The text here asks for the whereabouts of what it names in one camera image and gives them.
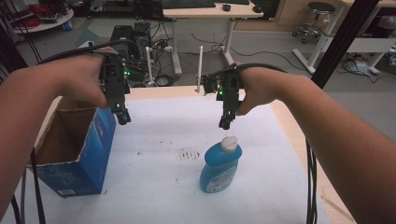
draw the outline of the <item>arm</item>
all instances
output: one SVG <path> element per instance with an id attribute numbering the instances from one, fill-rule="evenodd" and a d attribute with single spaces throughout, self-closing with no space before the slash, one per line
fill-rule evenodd
<path id="1" fill-rule="evenodd" d="M 241 72 L 238 113 L 282 101 L 358 223 L 396 222 L 396 144 L 335 102 L 310 79 L 265 68 Z"/>
<path id="2" fill-rule="evenodd" d="M 0 86 L 0 220 L 7 210 L 52 101 L 68 96 L 101 107 L 102 57 L 81 55 L 17 70 Z"/>

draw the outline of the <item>black metal pole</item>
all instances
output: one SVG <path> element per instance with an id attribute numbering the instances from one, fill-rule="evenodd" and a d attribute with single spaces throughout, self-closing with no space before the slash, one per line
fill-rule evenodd
<path id="1" fill-rule="evenodd" d="M 378 2 L 379 0 L 355 0 L 311 78 L 319 87 L 323 89 L 326 85 Z"/>

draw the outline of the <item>gray floor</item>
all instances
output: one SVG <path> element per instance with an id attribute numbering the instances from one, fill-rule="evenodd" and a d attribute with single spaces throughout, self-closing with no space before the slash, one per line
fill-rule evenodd
<path id="1" fill-rule="evenodd" d="M 71 31 L 64 31 L 62 27 L 56 27 L 30 34 L 43 59 L 68 49 L 74 49 L 86 40 L 96 43 L 106 42 L 111 36 L 114 25 L 134 23 L 133 20 L 125 19 L 101 19 L 99 21 L 98 19 L 86 20 L 85 18 L 73 18 L 72 22 L 74 29 Z M 151 33 L 154 34 L 158 22 L 152 21 L 151 27 Z M 170 24 L 165 24 L 164 27 L 166 30 L 162 27 L 156 34 L 155 40 L 171 35 Z M 174 84 L 176 86 L 195 85 L 199 46 L 204 46 L 204 52 L 210 51 L 211 48 L 216 49 L 214 42 L 221 42 L 224 36 L 225 34 L 179 34 L 178 48 L 183 75 L 177 77 L 173 74 L 169 53 L 160 57 L 162 72 L 176 77 L 177 81 Z M 231 54 L 236 61 L 241 63 L 269 63 L 279 66 L 289 73 L 310 77 L 291 50 L 299 49 L 305 57 L 309 57 L 315 47 L 315 42 L 309 41 L 304 45 L 299 38 L 292 37 L 290 33 L 236 31 L 233 34 Z M 36 63 L 35 56 L 26 42 L 19 43 L 18 48 L 26 62 Z M 226 65 L 225 61 L 218 52 L 208 52 L 203 59 L 203 74 L 217 71 L 224 65 Z M 396 141 L 395 78 L 395 75 L 384 70 L 381 70 L 379 76 L 354 75 L 346 73 L 342 69 L 342 65 L 339 65 L 324 90 L 335 100 Z"/>

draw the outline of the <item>stool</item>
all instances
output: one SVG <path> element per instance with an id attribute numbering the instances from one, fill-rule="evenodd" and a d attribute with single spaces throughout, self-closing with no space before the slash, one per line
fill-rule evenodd
<path id="1" fill-rule="evenodd" d="M 295 37 L 297 33 L 300 32 L 304 35 L 302 42 L 306 43 L 306 36 L 313 35 L 315 38 L 318 38 L 321 35 L 321 30 L 316 26 L 318 18 L 320 15 L 330 15 L 335 11 L 335 7 L 322 2 L 310 2 L 308 4 L 309 10 L 316 14 L 314 20 L 311 23 L 304 23 L 298 26 L 292 33 Z"/>

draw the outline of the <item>blue cardboard box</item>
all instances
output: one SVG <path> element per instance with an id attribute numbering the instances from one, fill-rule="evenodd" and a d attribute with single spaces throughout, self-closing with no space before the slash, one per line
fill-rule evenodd
<path id="1" fill-rule="evenodd" d="M 38 177 L 62 197 L 100 194 L 115 127 L 109 108 L 63 98 L 35 148 Z"/>

